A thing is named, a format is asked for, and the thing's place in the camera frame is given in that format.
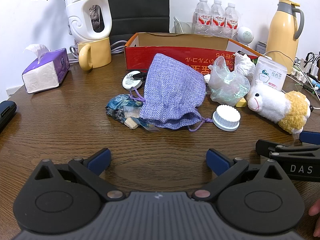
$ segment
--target yellow thermos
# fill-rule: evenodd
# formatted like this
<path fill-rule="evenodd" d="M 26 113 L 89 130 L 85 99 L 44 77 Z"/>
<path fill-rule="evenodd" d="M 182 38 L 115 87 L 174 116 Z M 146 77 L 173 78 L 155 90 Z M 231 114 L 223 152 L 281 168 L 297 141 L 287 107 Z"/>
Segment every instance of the yellow thermos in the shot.
<path fill-rule="evenodd" d="M 278 50 L 289 56 L 292 60 L 295 59 L 298 41 L 304 25 L 304 14 L 290 0 L 279 0 L 278 10 L 272 18 L 269 29 L 266 52 Z M 300 25 L 298 27 L 296 13 L 300 13 Z M 284 65 L 287 68 L 287 73 L 291 74 L 293 62 L 279 52 L 270 52 L 266 54 L 275 62 Z"/>

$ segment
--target electrical outlet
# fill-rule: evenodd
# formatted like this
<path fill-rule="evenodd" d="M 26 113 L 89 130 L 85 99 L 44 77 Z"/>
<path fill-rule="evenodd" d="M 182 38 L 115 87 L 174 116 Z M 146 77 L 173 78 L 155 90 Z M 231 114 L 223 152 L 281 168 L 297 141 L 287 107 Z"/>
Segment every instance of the electrical outlet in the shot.
<path fill-rule="evenodd" d="M 8 88 L 8 89 L 6 90 L 8 97 L 11 97 L 15 92 L 18 91 L 18 89 L 19 89 L 20 87 Z"/>

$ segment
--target drawstring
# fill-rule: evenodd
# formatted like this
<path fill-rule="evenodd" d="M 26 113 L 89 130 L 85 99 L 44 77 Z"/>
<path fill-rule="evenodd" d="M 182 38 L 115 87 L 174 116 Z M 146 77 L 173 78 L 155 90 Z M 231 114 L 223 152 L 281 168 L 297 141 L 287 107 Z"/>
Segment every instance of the drawstring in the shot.
<path fill-rule="evenodd" d="M 134 89 L 134 91 L 137 93 L 138 97 L 139 98 L 135 98 L 133 95 L 132 95 L 132 89 Z M 131 87 L 130 88 L 130 98 L 132 100 L 137 100 L 137 101 L 140 101 L 140 102 L 145 102 L 146 100 L 139 94 L 138 90 L 135 88 L 135 87 Z"/>
<path fill-rule="evenodd" d="M 134 89 L 134 91 L 137 93 L 138 98 L 136 98 L 136 97 L 134 97 L 134 96 L 132 95 L 132 89 Z M 137 100 L 137 101 L 140 101 L 140 102 L 145 102 L 145 101 L 146 101 L 146 100 L 139 94 L 139 92 L 137 91 L 137 89 L 136 89 L 135 87 L 131 87 L 131 88 L 130 88 L 130 98 L 131 98 L 132 100 Z M 201 117 L 201 118 L 202 118 L 202 121 L 201 121 L 201 123 L 198 125 L 197 128 L 191 129 L 190 126 L 188 125 L 188 129 L 189 129 L 190 132 L 195 132 L 195 131 L 197 131 L 197 130 L 200 128 L 200 126 L 203 125 L 205 122 L 213 122 L 211 118 L 203 118 L 203 117 Z"/>
<path fill-rule="evenodd" d="M 197 128 L 191 129 L 190 126 L 188 125 L 188 129 L 189 129 L 190 132 L 195 132 L 195 131 L 198 130 L 198 129 L 200 128 L 200 126 L 203 125 L 205 122 L 213 122 L 211 118 L 203 118 L 203 117 L 201 117 L 201 118 L 202 118 L 202 122 L 198 125 Z"/>

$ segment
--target purple drawstring bag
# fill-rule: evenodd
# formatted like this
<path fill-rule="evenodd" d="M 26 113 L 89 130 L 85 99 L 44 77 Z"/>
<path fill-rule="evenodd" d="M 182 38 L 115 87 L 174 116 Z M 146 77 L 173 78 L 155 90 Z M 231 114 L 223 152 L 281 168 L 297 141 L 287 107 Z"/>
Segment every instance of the purple drawstring bag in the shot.
<path fill-rule="evenodd" d="M 178 129 L 182 126 L 200 125 L 204 122 L 196 107 L 205 97 L 205 81 L 201 73 L 193 68 L 163 54 L 156 54 L 148 71 L 144 87 L 144 98 L 137 92 L 135 98 L 142 101 L 140 118 L 157 127 Z"/>

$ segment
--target red cardboard box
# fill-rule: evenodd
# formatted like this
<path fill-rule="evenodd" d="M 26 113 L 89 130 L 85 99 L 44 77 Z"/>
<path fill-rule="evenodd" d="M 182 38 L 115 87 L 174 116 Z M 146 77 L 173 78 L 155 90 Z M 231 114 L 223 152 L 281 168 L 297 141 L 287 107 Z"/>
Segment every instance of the red cardboard box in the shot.
<path fill-rule="evenodd" d="M 251 59 L 262 54 L 226 38 L 198 34 L 136 33 L 124 48 L 127 71 L 146 71 L 157 53 L 178 60 L 202 74 L 209 74 L 209 65 L 223 56 L 226 64 L 234 69 L 235 52 L 242 51 Z"/>

